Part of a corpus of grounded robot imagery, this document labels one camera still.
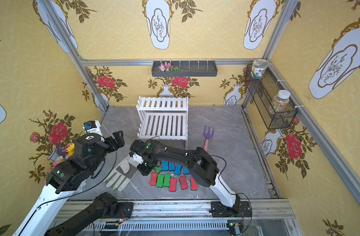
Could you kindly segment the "green eraser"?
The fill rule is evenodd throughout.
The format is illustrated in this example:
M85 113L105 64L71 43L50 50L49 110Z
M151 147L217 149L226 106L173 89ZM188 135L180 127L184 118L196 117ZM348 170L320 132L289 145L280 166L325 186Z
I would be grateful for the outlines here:
M161 167L154 167L156 173L160 173L162 171Z
M163 186L164 187L170 187L170 181L171 181L171 174L165 174L164 175Z
M156 187L162 188L164 186L164 179L165 179L165 175L158 174L156 180Z

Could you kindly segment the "red eraser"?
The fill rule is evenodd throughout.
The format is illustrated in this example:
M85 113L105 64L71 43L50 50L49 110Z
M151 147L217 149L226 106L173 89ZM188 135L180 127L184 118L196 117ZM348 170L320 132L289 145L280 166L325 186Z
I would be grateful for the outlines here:
M191 191L197 191L198 185L193 177L190 178L190 183L191 183Z
M182 190L188 189L188 183L186 180L186 176L179 177L179 181L180 181L180 187Z
M176 190L177 190L177 179L176 178L171 178L170 179L169 191L170 192L176 192Z
M158 173L151 173L151 178L150 178L151 186L156 186L157 178L158 178Z

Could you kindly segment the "blue eraser top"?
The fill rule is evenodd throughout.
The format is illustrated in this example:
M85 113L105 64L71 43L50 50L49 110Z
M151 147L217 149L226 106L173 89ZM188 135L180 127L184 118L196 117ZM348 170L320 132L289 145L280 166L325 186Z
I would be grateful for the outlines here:
M187 168L183 167L183 174L188 175L190 174L190 171Z
M172 162L168 162L168 170L169 171L174 171L176 169L176 166L174 163Z
M181 169L182 169L182 166L177 164L176 168L174 170L174 174L179 176L181 174Z
M168 170L169 170L168 161L162 161L162 171L168 171Z

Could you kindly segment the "green eraser bottom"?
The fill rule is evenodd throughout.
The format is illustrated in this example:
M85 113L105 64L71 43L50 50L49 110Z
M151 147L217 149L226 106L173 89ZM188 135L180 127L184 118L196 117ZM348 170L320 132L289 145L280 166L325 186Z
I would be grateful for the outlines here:
M170 187L170 181L171 181L171 174L165 174L164 175L163 186L164 187Z
M156 187L162 188L164 186L164 179L165 179L165 175L158 174L156 180Z

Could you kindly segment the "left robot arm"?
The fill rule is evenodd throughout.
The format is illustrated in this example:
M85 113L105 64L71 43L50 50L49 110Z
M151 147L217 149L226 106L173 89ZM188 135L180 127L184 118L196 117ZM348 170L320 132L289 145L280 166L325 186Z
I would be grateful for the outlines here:
M125 145L123 131L104 138L87 133L74 143L74 154L58 164L46 179L36 203L15 231L15 236L43 236L68 198L91 177L106 155Z

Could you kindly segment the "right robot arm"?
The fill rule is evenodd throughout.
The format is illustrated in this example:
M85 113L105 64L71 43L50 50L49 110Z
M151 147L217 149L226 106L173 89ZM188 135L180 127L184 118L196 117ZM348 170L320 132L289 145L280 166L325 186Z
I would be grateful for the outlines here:
M158 140L135 140L129 155L139 163L137 168L143 176L149 175L158 161L168 161L188 169L197 184L209 187L219 198L211 203L209 212L213 217L252 217L250 201L243 202L239 194L228 187L217 162L202 147L185 150L166 146Z

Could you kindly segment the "white two-tier slatted shelf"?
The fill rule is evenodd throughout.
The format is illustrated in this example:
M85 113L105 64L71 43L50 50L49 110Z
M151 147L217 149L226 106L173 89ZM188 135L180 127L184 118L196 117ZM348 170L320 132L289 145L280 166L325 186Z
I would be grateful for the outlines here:
M189 98L139 97L139 139L184 141L188 145Z

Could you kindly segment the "white grey work glove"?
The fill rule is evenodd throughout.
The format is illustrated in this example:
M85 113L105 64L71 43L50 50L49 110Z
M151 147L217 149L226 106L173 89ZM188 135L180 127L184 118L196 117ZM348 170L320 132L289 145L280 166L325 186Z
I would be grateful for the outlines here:
M104 180L106 187L119 192L123 191L138 172L138 164L130 156L124 158Z

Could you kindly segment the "colourful flower bouquet basket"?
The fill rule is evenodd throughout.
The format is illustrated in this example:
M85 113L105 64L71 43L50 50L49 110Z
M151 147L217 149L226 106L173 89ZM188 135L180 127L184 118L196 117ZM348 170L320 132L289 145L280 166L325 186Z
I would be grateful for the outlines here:
M69 143L65 147L61 146L61 143L57 143L55 146L55 149L53 152L49 155L48 160L51 160L52 163L50 164L50 168L46 173L45 179L48 178L49 174L53 171L53 169L60 164L61 162L64 162L69 157L74 155L74 143Z

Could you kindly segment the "pink artificial flowers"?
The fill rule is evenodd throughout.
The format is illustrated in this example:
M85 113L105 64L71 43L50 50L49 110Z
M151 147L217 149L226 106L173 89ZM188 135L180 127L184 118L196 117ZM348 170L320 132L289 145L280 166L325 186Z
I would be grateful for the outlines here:
M178 66L172 66L171 63L168 63L168 62L164 62L164 63L161 63L159 66L158 66L158 69L159 71L162 71L162 72L166 72L166 71L180 71L180 67Z

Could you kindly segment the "clear jar white lid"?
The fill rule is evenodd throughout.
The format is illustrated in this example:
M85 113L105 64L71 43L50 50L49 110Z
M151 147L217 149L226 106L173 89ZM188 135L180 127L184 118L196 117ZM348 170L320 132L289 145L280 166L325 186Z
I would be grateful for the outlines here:
M269 112L271 114L281 113L284 112L286 109L286 106L288 105L290 101L291 93L288 90L282 89L279 90L277 95L274 96L271 106L269 107Z

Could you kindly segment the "jar with patterned label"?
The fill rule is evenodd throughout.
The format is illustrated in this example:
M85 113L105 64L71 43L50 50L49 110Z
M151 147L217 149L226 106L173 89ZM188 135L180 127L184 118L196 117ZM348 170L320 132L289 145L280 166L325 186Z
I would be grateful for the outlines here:
M251 77L254 79L261 79L268 67L269 63L265 59L256 59L252 63L251 67Z

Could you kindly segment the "dark grey wall tray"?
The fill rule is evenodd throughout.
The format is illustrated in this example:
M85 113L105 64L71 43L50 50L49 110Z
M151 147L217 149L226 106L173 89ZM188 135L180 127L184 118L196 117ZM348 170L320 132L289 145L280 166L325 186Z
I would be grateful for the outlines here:
M180 67L180 71L159 71L164 62ZM153 61L151 73L153 77L216 77L218 68L213 60L159 60Z

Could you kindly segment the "metal base rail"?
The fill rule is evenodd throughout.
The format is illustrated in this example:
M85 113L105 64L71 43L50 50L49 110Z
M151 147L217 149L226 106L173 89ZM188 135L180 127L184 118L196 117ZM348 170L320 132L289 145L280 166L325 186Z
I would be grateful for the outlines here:
M122 231L227 230L241 236L247 230L285 228L287 236L300 236L300 226L286 199L237 200L234 207L218 200L116 200L67 201L49 223L47 236L74 236L84 230Z

